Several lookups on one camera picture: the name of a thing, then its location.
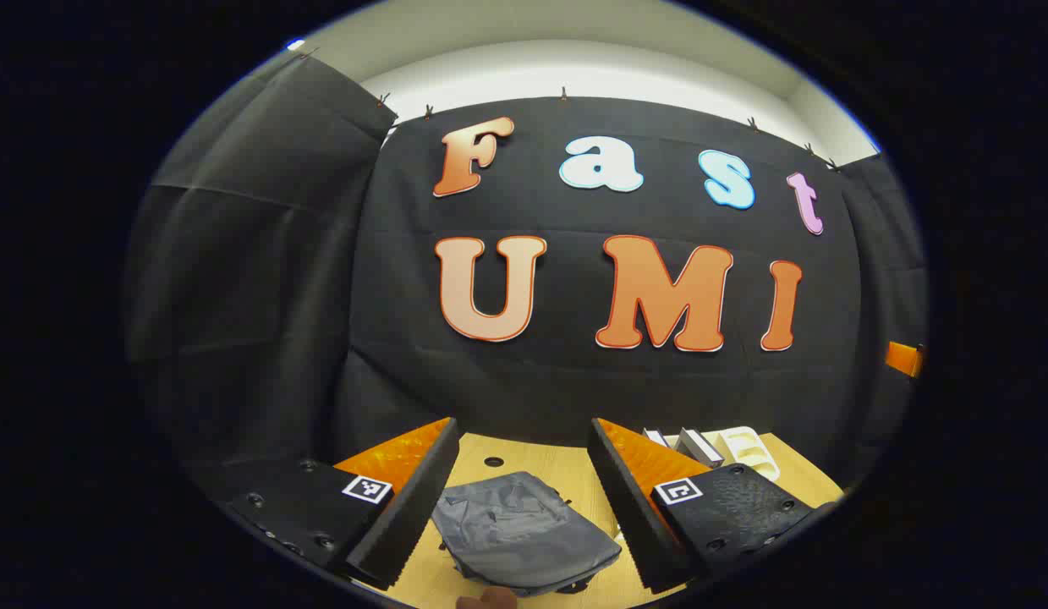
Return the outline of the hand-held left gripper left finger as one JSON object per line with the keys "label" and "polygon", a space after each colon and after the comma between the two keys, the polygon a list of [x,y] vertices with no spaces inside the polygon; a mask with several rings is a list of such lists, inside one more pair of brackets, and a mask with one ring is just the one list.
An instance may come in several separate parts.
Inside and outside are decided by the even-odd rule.
{"label": "hand-held left gripper left finger", "polygon": [[292,554],[387,590],[445,490],[458,423],[441,419],[330,465],[256,460],[223,470],[223,505]]}

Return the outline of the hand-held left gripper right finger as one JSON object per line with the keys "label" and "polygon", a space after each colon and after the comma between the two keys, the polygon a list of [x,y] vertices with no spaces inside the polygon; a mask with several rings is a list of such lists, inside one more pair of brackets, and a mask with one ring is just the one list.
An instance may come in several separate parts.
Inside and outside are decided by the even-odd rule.
{"label": "hand-held left gripper right finger", "polygon": [[708,467],[620,425],[590,427],[590,461],[651,592],[743,569],[833,509],[811,507],[743,463]]}

